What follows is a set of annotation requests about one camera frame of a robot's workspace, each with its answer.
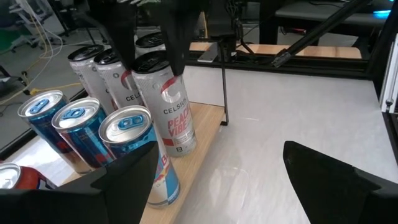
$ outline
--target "blue and silver can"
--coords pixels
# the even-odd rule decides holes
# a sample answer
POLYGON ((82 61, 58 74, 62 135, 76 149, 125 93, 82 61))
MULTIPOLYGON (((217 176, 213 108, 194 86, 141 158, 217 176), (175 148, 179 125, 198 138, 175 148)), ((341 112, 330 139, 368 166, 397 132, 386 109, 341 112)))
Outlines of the blue and silver can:
POLYGON ((99 127, 99 136, 119 158, 151 141, 159 144, 159 161, 148 206, 162 208, 173 203, 180 193, 180 182, 163 141, 153 124, 149 110, 143 106, 127 106, 111 113, 99 127))
POLYGON ((53 117, 52 126, 88 165, 100 168, 114 161, 112 152, 98 135, 105 117, 100 101, 84 98, 60 109, 53 117))
POLYGON ((78 174, 87 174, 91 169, 51 125, 55 113, 68 103, 61 91, 47 91, 22 104, 18 115, 78 174))

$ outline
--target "red can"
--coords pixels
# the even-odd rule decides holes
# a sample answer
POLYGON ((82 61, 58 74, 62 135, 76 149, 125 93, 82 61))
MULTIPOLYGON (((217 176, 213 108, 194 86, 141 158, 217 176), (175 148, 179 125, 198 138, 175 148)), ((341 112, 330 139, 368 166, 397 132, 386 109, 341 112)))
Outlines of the red can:
POLYGON ((0 189, 39 189, 57 188, 39 171, 19 166, 15 163, 0 164, 0 189))

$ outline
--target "red bull can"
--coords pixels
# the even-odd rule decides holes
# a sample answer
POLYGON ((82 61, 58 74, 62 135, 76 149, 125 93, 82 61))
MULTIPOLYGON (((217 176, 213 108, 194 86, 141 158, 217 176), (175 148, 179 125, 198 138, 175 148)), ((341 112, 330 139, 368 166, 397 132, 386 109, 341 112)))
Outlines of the red bull can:
POLYGON ((112 49, 97 55, 94 63, 118 108, 144 105, 131 72, 123 67, 112 49))
MULTIPOLYGON (((110 114, 99 127, 99 136, 117 158, 148 142, 157 141, 152 116, 143 106, 127 106, 110 114)), ((162 208, 177 199, 180 182, 163 142, 157 142, 159 160, 147 203, 151 207, 162 208)))
POLYGON ((192 152, 197 139, 187 91, 182 76, 173 75, 166 51, 140 56, 132 67, 134 81, 159 127, 167 153, 180 157, 192 152))
POLYGON ((147 34, 136 40, 136 55, 141 56, 157 50, 166 50, 161 32, 147 34))
POLYGON ((47 91, 22 104, 18 115, 78 174, 87 174, 91 172, 90 167, 51 125, 55 113, 68 103, 61 91, 47 91))
POLYGON ((53 184, 39 171, 15 163, 0 164, 0 189, 53 190, 53 184))
POLYGON ((60 109, 52 119, 52 126, 88 165, 100 168, 114 161, 112 152, 98 135, 105 117, 96 98, 84 98, 60 109))
POLYGON ((94 64, 94 57, 104 50, 102 45, 82 47, 68 56, 69 64, 78 75, 88 95, 97 98, 106 114, 111 114, 117 106, 113 101, 104 80, 100 77, 94 64))

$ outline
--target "white can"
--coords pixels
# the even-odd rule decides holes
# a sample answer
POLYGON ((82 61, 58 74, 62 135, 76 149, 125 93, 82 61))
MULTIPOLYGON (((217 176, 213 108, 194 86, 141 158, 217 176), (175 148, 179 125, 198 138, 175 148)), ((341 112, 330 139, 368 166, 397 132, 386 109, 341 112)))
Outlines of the white can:
POLYGON ((103 79, 94 64, 94 57, 104 50, 102 45, 82 47, 68 56, 69 64, 78 75, 79 80, 87 93, 97 98, 106 114, 111 114, 117 109, 103 79))
POLYGON ((153 115, 167 153, 180 157, 197 145, 187 91, 182 76, 175 77, 166 51, 150 52, 137 58, 132 75, 144 102, 153 115))
POLYGON ((136 55, 141 56, 156 50, 166 50, 161 32, 147 34, 136 40, 136 55))
POLYGON ((113 49, 97 55, 94 63, 119 109, 134 105, 144 106, 131 72, 124 68, 113 49))

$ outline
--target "black frame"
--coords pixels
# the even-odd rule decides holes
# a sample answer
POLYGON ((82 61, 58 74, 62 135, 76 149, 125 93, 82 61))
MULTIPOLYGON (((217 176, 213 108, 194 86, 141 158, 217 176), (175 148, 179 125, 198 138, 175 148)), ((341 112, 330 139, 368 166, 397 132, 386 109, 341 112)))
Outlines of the black frame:
MULTIPOLYGON (((375 44, 374 50, 369 60, 293 56, 287 63, 283 64, 283 66, 275 68, 272 65, 259 65, 252 63, 252 58, 248 54, 241 52, 238 52, 237 56, 230 62, 225 62, 224 60, 219 61, 216 59, 213 63, 197 62, 197 59, 203 52, 190 52, 190 58, 187 60, 187 65, 199 67, 216 67, 222 69, 224 101, 226 108, 226 122, 222 123, 222 125, 227 125, 229 121, 225 85, 226 68, 260 72, 288 73, 295 75, 372 80, 376 88, 376 93, 379 96, 381 93, 382 82, 384 80, 386 71, 387 58, 389 55, 386 49, 390 49, 392 41, 398 32, 398 27, 395 25, 397 23, 398 1, 395 1, 392 6, 390 16, 384 24, 383 30, 377 40, 377 43, 375 44)), ((274 58, 274 55, 257 54, 256 58, 258 60, 270 60, 274 58)), ((84 90, 82 90, 73 96, 71 100, 75 100, 84 96, 86 96, 86 93, 84 90)), ((398 154, 398 120, 396 117, 393 119, 391 116, 393 115, 384 114, 384 119, 386 120, 386 126, 390 138, 392 139, 391 142, 393 144, 394 153, 398 154)), ((7 146, 0 149, 0 159, 4 160, 9 157, 12 153, 16 152, 20 147, 34 138, 34 136, 35 133, 31 129, 21 134, 17 139, 13 140, 13 142, 10 142, 7 146)))

